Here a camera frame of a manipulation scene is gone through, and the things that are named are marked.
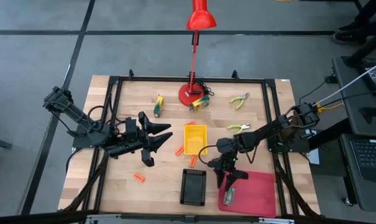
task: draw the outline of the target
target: pliers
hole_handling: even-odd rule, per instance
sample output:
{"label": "pliers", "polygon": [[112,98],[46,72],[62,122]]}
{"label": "pliers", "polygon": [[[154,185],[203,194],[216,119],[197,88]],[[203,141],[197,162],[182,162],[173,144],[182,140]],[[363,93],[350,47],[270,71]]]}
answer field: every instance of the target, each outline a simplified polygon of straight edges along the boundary
{"label": "pliers", "polygon": [[250,93],[245,93],[245,95],[237,96],[229,101],[229,103],[233,103],[236,100],[241,100],[238,106],[236,106],[236,110],[240,109],[243,106],[244,100],[250,96]]}
{"label": "pliers", "polygon": [[229,130],[229,129],[232,129],[232,128],[240,128],[240,130],[238,132],[236,132],[236,134],[239,134],[239,133],[243,132],[243,130],[251,128],[251,124],[230,125],[226,129]]}

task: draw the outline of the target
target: red desk lamp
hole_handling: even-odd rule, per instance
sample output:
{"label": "red desk lamp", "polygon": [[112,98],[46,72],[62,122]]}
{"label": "red desk lamp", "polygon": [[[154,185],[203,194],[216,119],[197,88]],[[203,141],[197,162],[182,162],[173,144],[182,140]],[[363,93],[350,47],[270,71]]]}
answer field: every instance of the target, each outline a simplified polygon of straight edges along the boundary
{"label": "red desk lamp", "polygon": [[200,85],[194,83],[195,80],[195,59],[196,59],[196,46],[199,41],[199,32],[200,29],[209,29],[216,27],[217,23],[207,10],[207,0],[192,0],[193,12],[189,17],[188,22],[186,23],[187,30],[194,30],[195,34],[193,36],[192,45],[193,45],[193,59],[192,67],[189,74],[189,84],[184,84],[181,86],[178,93],[178,97],[181,103],[185,106],[189,106],[190,103],[195,100],[200,99],[204,92]]}

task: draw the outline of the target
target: wooden tabletop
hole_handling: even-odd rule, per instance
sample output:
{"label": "wooden tabletop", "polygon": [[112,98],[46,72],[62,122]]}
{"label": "wooden tabletop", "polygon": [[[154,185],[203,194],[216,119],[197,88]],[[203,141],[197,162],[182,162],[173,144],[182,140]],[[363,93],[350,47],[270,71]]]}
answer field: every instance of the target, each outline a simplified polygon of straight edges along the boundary
{"label": "wooden tabletop", "polygon": [[[109,76],[94,75],[88,90],[84,112],[96,105],[103,105]],[[284,113],[294,105],[293,92],[288,80],[275,80],[277,86],[280,110]],[[138,112],[145,111],[153,123],[170,123],[166,131],[172,131],[173,136],[163,144],[158,152],[152,153],[155,159],[154,167],[146,167],[140,159],[140,153],[125,154],[119,159],[110,159],[104,183],[100,212],[116,213],[159,213],[159,214],[195,214],[195,215],[242,215],[218,210],[218,189],[216,175],[211,168],[198,160],[194,169],[207,171],[206,205],[196,207],[181,205],[180,190],[182,170],[189,169],[191,156],[184,154],[175,156],[174,151],[183,145],[183,126],[189,121],[207,125],[208,144],[215,144],[217,139],[232,137],[237,130],[227,130],[232,124],[250,123],[253,131],[267,124],[264,109],[264,99],[260,84],[255,83],[207,83],[215,96],[210,99],[210,105],[203,110],[193,113],[183,106],[178,99],[180,82],[127,82],[122,83],[119,101],[118,118],[137,118]],[[228,101],[235,96],[249,92],[250,96],[244,106],[236,111],[236,104]],[[164,97],[164,107],[161,118],[154,118],[153,110],[157,96]],[[268,97],[273,110],[272,94],[268,89]],[[93,119],[101,117],[101,110],[94,110]],[[249,164],[245,154],[238,155],[236,168],[271,173],[275,182],[272,155],[268,152],[266,141],[258,147],[253,164]],[[92,149],[83,149],[70,161],[69,170],[63,186],[59,209],[65,208],[77,196],[87,181],[88,171],[93,155]],[[216,148],[209,148],[208,154],[202,158],[205,161],[219,157]],[[299,154],[291,153],[290,164],[294,184],[310,207],[319,213],[318,199],[313,185],[308,161]],[[133,173],[145,177],[141,184],[133,178]],[[96,186],[93,187],[89,208],[93,208]],[[277,214],[280,214],[277,187],[275,183]],[[288,213],[291,211],[290,196],[285,187],[285,198]]]}

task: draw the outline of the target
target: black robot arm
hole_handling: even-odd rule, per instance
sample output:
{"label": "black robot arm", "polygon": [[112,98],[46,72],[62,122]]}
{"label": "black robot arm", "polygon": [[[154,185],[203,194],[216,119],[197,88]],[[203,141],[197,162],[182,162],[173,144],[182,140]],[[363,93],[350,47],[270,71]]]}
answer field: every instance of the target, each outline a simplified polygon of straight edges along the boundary
{"label": "black robot arm", "polygon": [[51,94],[44,99],[44,107],[52,113],[66,114],[84,128],[85,135],[91,140],[93,147],[104,149],[111,157],[117,157],[128,152],[133,153],[142,148],[142,162],[148,167],[154,166],[150,152],[157,152],[157,149],[173,134],[165,133],[158,136],[149,136],[149,134],[158,134],[168,129],[171,124],[153,124],[144,112],[138,114],[142,129],[136,125],[136,119],[127,118],[125,120],[126,131],[119,133],[115,126],[93,121],[73,104],[70,91],[59,87],[54,87]]}
{"label": "black robot arm", "polygon": [[222,138],[217,141],[217,149],[221,153],[219,158],[215,158],[207,163],[209,167],[214,168],[217,175],[218,188],[226,176],[225,191],[228,191],[237,179],[248,179],[248,175],[244,171],[236,170],[235,163],[237,153],[246,153],[257,149],[260,141],[269,137],[277,137],[278,144],[285,144],[294,139],[294,135],[298,130],[312,128],[319,122],[319,116],[316,109],[307,103],[292,106],[285,114],[278,116],[270,124],[266,124],[261,128],[246,133],[233,135],[233,138]]}

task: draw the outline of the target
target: black tray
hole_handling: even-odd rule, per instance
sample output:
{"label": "black tray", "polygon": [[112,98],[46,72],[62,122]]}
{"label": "black tray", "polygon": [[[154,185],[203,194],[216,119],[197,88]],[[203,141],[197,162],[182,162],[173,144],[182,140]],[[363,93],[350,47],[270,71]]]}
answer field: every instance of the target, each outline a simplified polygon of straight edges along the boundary
{"label": "black tray", "polygon": [[183,169],[181,199],[183,205],[204,206],[206,201],[206,171]]}

